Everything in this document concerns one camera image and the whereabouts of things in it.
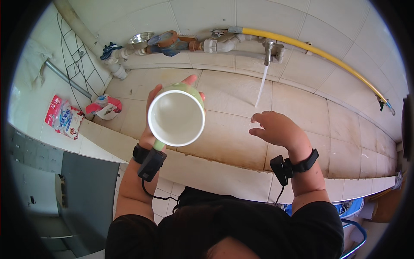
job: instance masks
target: person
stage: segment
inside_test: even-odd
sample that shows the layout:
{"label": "person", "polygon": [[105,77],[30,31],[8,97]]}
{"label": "person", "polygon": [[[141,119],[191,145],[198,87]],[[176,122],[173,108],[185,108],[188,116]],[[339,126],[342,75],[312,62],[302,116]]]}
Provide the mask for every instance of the person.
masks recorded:
{"label": "person", "polygon": [[[195,80],[196,76],[191,75],[182,82],[191,85]],[[150,92],[147,112],[161,88],[157,85]],[[250,129],[249,133],[285,147],[292,164],[310,156],[312,146],[305,132],[283,114],[264,111],[254,114],[251,121],[260,123],[261,128]],[[154,141],[147,125],[139,145],[149,150]],[[115,220],[108,230],[105,258],[321,259],[342,254],[342,222],[330,203],[318,161],[291,180],[295,196],[291,217],[276,206],[186,187],[173,215],[158,226],[152,197],[144,192],[137,175],[140,166],[131,159],[125,170]],[[152,195],[158,175],[145,182]]]}

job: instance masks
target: metal bowl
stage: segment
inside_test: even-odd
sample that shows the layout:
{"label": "metal bowl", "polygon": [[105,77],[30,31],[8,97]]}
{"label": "metal bowl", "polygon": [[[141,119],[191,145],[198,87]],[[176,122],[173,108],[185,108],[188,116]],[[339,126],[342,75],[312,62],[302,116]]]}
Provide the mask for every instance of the metal bowl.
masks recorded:
{"label": "metal bowl", "polygon": [[134,49],[143,49],[146,48],[148,46],[147,41],[152,38],[154,36],[154,32],[143,32],[140,34],[137,34],[135,36],[133,36],[132,38],[130,38],[130,40],[128,41],[129,44],[131,44],[131,46]]}

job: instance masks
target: running water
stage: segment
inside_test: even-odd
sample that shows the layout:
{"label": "running water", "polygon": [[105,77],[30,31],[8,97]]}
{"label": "running water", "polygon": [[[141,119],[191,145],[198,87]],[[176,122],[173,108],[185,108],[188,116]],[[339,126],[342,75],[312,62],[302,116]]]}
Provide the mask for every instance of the running water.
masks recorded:
{"label": "running water", "polygon": [[262,90],[263,90],[263,85],[265,84],[265,79],[266,79],[266,75],[267,75],[267,69],[269,67],[265,66],[265,70],[263,71],[263,79],[262,79],[262,84],[260,85],[260,91],[259,91],[259,96],[258,96],[258,101],[256,102],[255,107],[258,107],[259,101],[260,101],[260,96],[262,95]]}

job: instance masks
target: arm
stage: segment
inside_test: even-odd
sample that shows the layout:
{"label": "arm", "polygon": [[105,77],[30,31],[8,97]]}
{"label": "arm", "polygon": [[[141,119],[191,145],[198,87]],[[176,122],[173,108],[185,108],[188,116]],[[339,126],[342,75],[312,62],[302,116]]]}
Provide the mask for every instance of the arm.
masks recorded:
{"label": "arm", "polygon": [[[197,77],[195,75],[190,75],[182,82],[191,85],[196,81],[196,79]],[[149,93],[147,100],[147,117],[149,105],[154,100],[155,96],[158,94],[161,88],[162,85],[159,84]],[[155,137],[152,134],[147,123],[147,126],[145,127],[145,130],[141,135],[139,145],[142,148],[150,150],[154,144],[154,141]],[[138,177],[137,174],[140,166],[141,164],[138,164],[137,162],[135,162],[135,160],[131,159],[127,169],[125,170],[124,177],[122,178],[122,182],[119,187],[119,195],[116,204],[115,218],[122,215],[135,214],[141,215],[154,221],[154,212],[152,210],[152,197],[148,196],[142,189],[142,178]],[[158,177],[159,171],[156,173],[151,182],[144,182],[145,189],[152,195],[155,192],[158,183]]]}
{"label": "arm", "polygon": [[[298,164],[310,156],[312,145],[306,133],[283,114],[264,111],[254,114],[251,121],[259,122],[263,129],[253,128],[249,133],[273,145],[285,147],[292,164]],[[330,202],[325,190],[325,179],[317,160],[308,171],[294,174],[291,182],[295,195],[292,203],[293,213],[314,201]]]}

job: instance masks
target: mug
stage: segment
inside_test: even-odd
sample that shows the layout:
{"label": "mug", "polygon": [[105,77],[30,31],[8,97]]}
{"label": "mug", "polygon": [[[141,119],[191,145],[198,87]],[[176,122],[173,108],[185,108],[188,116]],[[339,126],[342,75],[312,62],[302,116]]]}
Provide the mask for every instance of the mug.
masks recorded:
{"label": "mug", "polygon": [[165,145],[182,147],[193,143],[200,137],[204,124],[204,102],[199,92],[185,83],[161,89],[148,109],[155,150]]}

